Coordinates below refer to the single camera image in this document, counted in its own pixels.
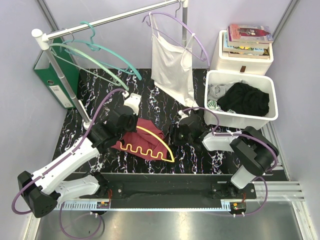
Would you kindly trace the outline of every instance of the stack of books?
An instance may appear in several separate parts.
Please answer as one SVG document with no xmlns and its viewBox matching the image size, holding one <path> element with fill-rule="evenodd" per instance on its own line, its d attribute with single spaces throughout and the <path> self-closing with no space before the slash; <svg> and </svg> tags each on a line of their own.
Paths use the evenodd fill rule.
<svg viewBox="0 0 320 240">
<path fill-rule="evenodd" d="M 229 57 L 269 59 L 273 41 L 268 26 L 231 24 L 223 36 L 223 51 Z"/>
</svg>

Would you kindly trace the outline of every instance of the white wall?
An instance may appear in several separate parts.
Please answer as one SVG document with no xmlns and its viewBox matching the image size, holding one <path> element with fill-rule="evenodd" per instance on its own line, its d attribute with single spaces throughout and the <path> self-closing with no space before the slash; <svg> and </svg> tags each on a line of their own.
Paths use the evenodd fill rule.
<svg viewBox="0 0 320 240">
<path fill-rule="evenodd" d="M 160 3 L 162 0 L 46 0 L 60 28 L 79 25 L 81 21 L 114 16 L 141 7 Z M 190 0 L 188 8 L 188 26 L 208 52 L 209 61 L 213 56 L 218 33 L 227 29 L 231 23 L 257 24 L 270 26 L 274 31 L 290 0 Z M 159 8 L 158 12 L 172 15 L 179 4 Z M 120 54 L 136 68 L 151 68 L 151 29 L 141 23 L 147 13 L 141 13 L 119 21 L 96 27 L 95 42 Z M 178 17 L 182 19 L 182 10 Z M 176 41 L 182 39 L 182 27 L 165 16 L 157 15 L 159 28 Z M 77 39 L 89 40 L 90 30 L 75 33 Z M 74 44 L 75 47 L 90 54 L 97 60 L 114 66 L 126 68 L 125 64 L 105 55 L 103 51 L 91 52 L 86 46 Z M 200 54 L 200 48 L 194 45 L 194 51 Z M 93 63 L 80 58 L 78 63 L 85 68 L 96 68 Z M 206 68 L 206 62 L 193 58 L 193 68 Z"/>
<path fill-rule="evenodd" d="M 51 161 L 66 111 L 33 72 L 40 49 L 31 30 L 50 31 L 36 1 L 2 1 L 0 28 L 0 238 L 20 240 L 27 216 L 11 211 L 17 176 Z M 21 200 L 17 209 L 28 206 Z"/>
<path fill-rule="evenodd" d="M 319 0 L 302 0 L 273 45 L 267 72 L 275 84 L 279 118 L 274 122 L 290 177 L 299 181 L 320 236 Z"/>
</svg>

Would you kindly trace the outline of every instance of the white plastic basket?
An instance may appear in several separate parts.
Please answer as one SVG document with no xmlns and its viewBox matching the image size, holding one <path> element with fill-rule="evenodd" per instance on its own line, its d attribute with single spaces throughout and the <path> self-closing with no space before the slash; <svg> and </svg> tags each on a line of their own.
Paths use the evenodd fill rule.
<svg viewBox="0 0 320 240">
<path fill-rule="evenodd" d="M 209 109 L 207 106 L 208 86 L 229 84 L 239 82 L 241 80 L 244 80 L 250 86 L 258 88 L 261 91 L 269 94 L 269 112 L 266 116 L 252 116 L 230 112 L 213 111 L 219 117 L 220 125 L 239 129 L 244 129 L 247 126 L 252 126 L 255 129 L 259 130 L 269 121 L 276 120 L 278 118 L 278 105 L 274 82 L 271 80 L 270 77 L 262 75 L 253 75 L 237 72 L 223 72 L 218 70 L 208 71 L 205 80 L 204 107 L 206 109 Z M 216 118 L 208 111 L 204 112 L 204 121 L 207 125 L 217 124 Z"/>
</svg>

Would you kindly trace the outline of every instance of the black marble surface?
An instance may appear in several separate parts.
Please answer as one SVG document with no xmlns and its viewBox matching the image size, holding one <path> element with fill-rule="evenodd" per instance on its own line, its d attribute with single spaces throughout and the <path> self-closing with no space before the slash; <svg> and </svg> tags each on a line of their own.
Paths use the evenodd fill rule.
<svg viewBox="0 0 320 240">
<path fill-rule="evenodd" d="M 103 74 L 101 69 L 91 69 L 91 71 L 110 79 L 107 74 Z M 178 120 L 177 112 L 186 107 L 180 105 L 172 97 L 154 85 L 151 79 L 151 69 L 139 69 L 142 80 L 136 76 L 128 75 L 121 71 L 114 71 L 127 86 L 130 93 L 141 95 L 139 117 L 151 120 L 157 128 L 166 135 L 171 123 Z M 194 97 L 199 106 L 204 106 L 205 82 L 207 70 L 193 70 Z M 111 91 L 118 88 L 104 80 L 96 78 L 86 72 L 81 72 L 78 85 L 78 98 L 82 103 L 90 118 L 102 99 Z M 120 93 L 115 93 L 100 111 L 97 121 L 101 121 L 108 116 L 110 109 L 121 106 L 124 98 Z M 198 111 L 201 118 L 203 111 Z M 203 126 L 210 129 L 204 121 Z M 217 132 L 234 132 L 236 129 L 219 127 Z M 69 109 L 60 137 L 55 149 L 53 159 L 68 150 L 74 142 L 84 134 L 83 120 L 75 109 Z M 145 173 L 145 174 L 233 174 L 240 166 L 240 161 L 234 153 L 227 151 L 195 152 L 191 145 L 175 147 L 171 146 L 175 156 L 175 162 L 165 162 L 161 160 L 144 160 L 124 151 L 109 149 L 106 154 L 101 154 L 97 158 L 82 165 L 76 172 L 100 171 L 103 173 Z"/>
</svg>

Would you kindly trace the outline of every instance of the white storage box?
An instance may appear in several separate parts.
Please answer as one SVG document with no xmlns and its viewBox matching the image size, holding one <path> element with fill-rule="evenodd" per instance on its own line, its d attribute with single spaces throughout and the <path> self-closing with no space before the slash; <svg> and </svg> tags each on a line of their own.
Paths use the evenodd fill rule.
<svg viewBox="0 0 320 240">
<path fill-rule="evenodd" d="M 260 89 L 262 92 L 269 94 L 269 112 L 266 116 L 251 116 L 230 112 L 213 111 L 219 117 L 220 125 L 239 129 L 244 129 L 247 126 L 252 126 L 255 129 L 259 130 L 269 121 L 276 120 L 278 118 L 278 106 L 275 86 L 271 78 L 267 76 L 223 72 L 217 70 L 208 71 L 205 81 L 204 107 L 206 109 L 209 109 L 207 103 L 208 88 L 210 85 L 229 84 L 240 82 L 241 80 L 244 80 L 245 83 L 249 84 L 252 87 Z M 207 125 L 217 124 L 215 116 L 213 116 L 209 111 L 204 111 L 204 121 Z"/>
<path fill-rule="evenodd" d="M 219 32 L 218 40 L 215 44 L 210 70 L 265 75 L 270 65 L 274 61 L 272 44 L 269 44 L 269 59 L 229 57 L 228 52 L 223 51 L 223 36 L 226 32 L 226 30 L 221 30 Z"/>
</svg>

